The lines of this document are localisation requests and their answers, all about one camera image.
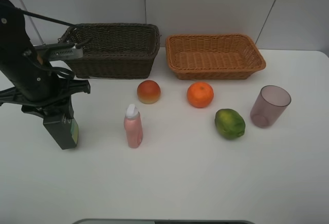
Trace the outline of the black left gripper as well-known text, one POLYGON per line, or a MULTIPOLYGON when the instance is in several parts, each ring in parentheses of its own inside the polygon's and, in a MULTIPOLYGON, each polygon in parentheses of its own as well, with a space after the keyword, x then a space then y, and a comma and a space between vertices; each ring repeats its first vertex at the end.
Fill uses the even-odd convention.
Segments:
POLYGON ((41 118, 55 115, 65 115, 68 118, 72 118, 74 110, 71 96, 79 92, 90 93, 88 80, 59 79, 59 85, 51 88, 50 95, 47 98, 33 101, 26 98, 16 87, 12 87, 1 91, 1 104, 21 105, 23 113, 41 118))

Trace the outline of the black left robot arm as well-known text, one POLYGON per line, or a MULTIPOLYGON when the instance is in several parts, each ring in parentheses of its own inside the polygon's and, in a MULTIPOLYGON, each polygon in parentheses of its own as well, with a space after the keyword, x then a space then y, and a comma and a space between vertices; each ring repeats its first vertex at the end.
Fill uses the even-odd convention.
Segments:
POLYGON ((75 80, 75 74, 63 67, 53 67, 52 61, 75 60, 83 57, 83 46, 91 38, 77 44, 64 42, 33 46, 25 30, 24 16, 55 20, 24 11, 10 0, 1 0, 1 72, 13 84, 1 91, 1 104, 22 106, 22 111, 41 118, 64 114, 74 117, 71 96, 90 93, 87 80, 75 80))

